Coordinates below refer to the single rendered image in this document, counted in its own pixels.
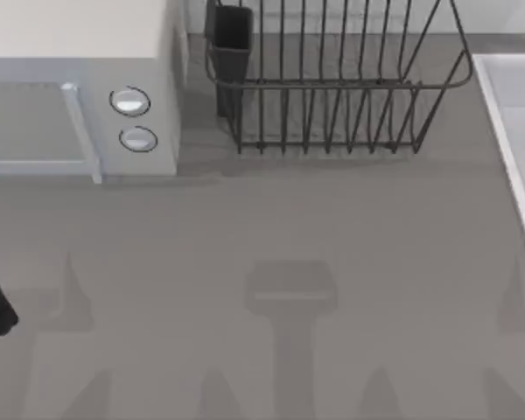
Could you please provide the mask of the microwave oven door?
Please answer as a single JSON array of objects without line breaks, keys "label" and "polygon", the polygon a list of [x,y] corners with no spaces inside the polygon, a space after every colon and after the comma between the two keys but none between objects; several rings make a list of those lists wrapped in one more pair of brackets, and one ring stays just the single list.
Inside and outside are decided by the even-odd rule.
[{"label": "microwave oven door", "polygon": [[89,176],[100,153],[72,82],[0,82],[0,176]]}]

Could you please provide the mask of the small round microwave knob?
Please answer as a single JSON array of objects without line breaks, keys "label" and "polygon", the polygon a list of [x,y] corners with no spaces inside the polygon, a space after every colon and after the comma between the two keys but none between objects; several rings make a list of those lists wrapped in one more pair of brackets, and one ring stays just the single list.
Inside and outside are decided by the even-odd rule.
[{"label": "small round microwave knob", "polygon": [[149,153],[158,146],[157,135],[143,126],[121,130],[118,139],[122,147],[134,153]]}]

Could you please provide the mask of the pale microwave oven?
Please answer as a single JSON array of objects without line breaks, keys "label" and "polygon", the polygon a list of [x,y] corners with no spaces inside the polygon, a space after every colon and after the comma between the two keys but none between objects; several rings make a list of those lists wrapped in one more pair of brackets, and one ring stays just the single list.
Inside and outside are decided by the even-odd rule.
[{"label": "pale microwave oven", "polygon": [[[77,84],[103,181],[176,174],[188,59],[182,0],[0,0],[0,82]],[[150,97],[147,114],[111,108],[127,86]],[[155,150],[121,146],[135,126],[157,135]]]}]

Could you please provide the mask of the large round microwave knob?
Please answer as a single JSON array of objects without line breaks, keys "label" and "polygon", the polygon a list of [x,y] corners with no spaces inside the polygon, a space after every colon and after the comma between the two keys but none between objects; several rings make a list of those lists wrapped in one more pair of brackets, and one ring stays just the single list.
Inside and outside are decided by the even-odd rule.
[{"label": "large round microwave knob", "polygon": [[150,97],[143,90],[132,86],[111,91],[108,102],[116,113],[130,118],[143,116],[151,108]]}]

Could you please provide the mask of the dark cutlery holder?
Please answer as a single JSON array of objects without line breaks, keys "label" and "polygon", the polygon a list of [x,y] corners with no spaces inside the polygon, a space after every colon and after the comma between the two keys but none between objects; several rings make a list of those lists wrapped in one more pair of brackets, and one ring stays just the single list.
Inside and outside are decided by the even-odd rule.
[{"label": "dark cutlery holder", "polygon": [[254,12],[247,6],[206,0],[205,38],[218,117],[237,117],[252,51],[253,23]]}]

